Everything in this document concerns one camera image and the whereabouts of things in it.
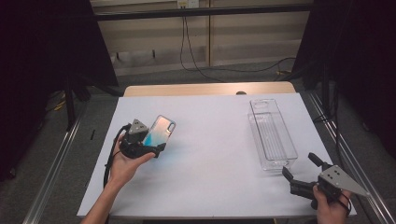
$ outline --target hand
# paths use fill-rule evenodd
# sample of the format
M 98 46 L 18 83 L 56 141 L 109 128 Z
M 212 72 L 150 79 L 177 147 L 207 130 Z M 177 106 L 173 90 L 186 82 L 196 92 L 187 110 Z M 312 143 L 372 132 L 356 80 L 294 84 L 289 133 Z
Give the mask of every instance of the hand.
M 114 147 L 113 153 L 113 164 L 110 170 L 110 178 L 108 179 L 108 183 L 112 183 L 118 188 L 122 188 L 128 181 L 134 177 L 137 168 L 149 161 L 151 158 L 155 156 L 154 153 L 148 153 L 142 157 L 136 159 L 130 159 L 125 157 L 120 152 L 120 141 L 122 140 L 123 135 L 119 137 L 117 143 Z
M 318 224 L 344 224 L 347 217 L 347 210 L 339 203 L 327 203 L 326 195 L 318 190 L 318 186 L 314 188 L 315 198 L 318 200 Z M 348 197 L 351 196 L 351 192 L 343 190 L 343 194 Z M 346 207 L 348 207 L 348 199 L 343 195 L 340 196 L 339 200 Z
M 87 216 L 82 219 L 81 223 L 105 223 L 107 215 L 116 200 L 120 189 L 134 177 L 137 168 L 149 161 L 155 156 L 154 153 L 148 153 L 136 159 L 130 159 L 120 153 L 120 141 L 123 136 L 117 139 L 114 147 L 113 164 L 111 165 L 110 178 L 91 208 Z

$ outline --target wrist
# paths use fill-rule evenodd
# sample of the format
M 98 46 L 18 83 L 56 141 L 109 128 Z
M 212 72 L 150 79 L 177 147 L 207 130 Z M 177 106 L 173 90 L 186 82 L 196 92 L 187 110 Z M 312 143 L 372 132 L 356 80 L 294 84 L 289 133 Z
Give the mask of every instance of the wrist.
M 124 184 L 122 184 L 120 181 L 116 181 L 111 178 L 108 180 L 108 182 L 106 184 L 106 187 L 108 189 L 115 190 L 115 191 L 120 191 L 123 186 L 124 186 Z

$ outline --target iridescent phone case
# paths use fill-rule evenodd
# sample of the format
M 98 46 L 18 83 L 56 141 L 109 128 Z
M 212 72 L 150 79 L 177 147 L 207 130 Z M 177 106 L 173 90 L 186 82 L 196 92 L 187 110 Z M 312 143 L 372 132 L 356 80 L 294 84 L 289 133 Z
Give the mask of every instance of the iridescent phone case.
M 152 124 L 145 139 L 143 139 L 143 146 L 156 147 L 161 144 L 166 144 L 176 123 L 162 115 L 158 116 Z

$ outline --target human hand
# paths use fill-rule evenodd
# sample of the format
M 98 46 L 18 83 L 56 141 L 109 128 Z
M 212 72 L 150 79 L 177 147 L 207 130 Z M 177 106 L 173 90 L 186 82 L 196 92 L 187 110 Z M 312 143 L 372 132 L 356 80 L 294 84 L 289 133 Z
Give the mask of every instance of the human hand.
M 149 161 L 155 156 L 155 154 L 151 152 L 136 159 L 125 157 L 120 153 L 120 141 L 122 137 L 123 135 L 119 137 L 114 147 L 113 164 L 111 165 L 110 178 L 108 179 L 108 183 L 114 184 L 119 189 L 134 177 L 137 168 L 141 164 Z
M 327 203 L 326 195 L 318 190 L 318 186 L 315 185 L 313 188 L 315 198 L 318 201 L 318 224 L 344 224 L 347 217 L 347 210 L 339 203 Z M 343 195 L 340 196 L 339 200 L 346 207 L 348 206 L 348 199 L 351 196 L 351 192 L 343 190 Z

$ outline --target wall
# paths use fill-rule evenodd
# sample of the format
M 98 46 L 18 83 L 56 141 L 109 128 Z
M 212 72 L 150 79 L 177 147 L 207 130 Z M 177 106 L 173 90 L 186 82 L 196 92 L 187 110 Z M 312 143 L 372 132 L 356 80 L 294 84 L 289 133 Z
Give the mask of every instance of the wall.
M 241 2 L 200 0 L 200 7 L 267 6 L 303 4 L 312 1 L 247 0 Z M 146 11 L 174 9 L 177 8 L 177 1 L 92 0 L 92 7 L 95 12 Z M 308 14 L 308 12 L 291 12 L 188 17 L 189 35 L 195 61 L 199 66 L 208 66 L 277 61 L 284 57 L 295 56 Z M 123 52 L 124 60 L 131 61 L 136 56 L 142 57 L 142 55 L 146 55 L 148 60 L 153 51 L 158 52 L 157 54 L 167 52 L 173 56 L 168 57 L 166 63 L 148 63 L 145 60 L 146 68 L 149 66 L 160 66 L 161 69 L 181 68 L 178 57 L 183 36 L 181 18 L 99 21 L 99 26 L 110 54 Z M 183 62 L 186 66 L 193 67 L 188 46 L 185 36 Z M 129 73 L 128 71 L 121 72 L 118 75 Z

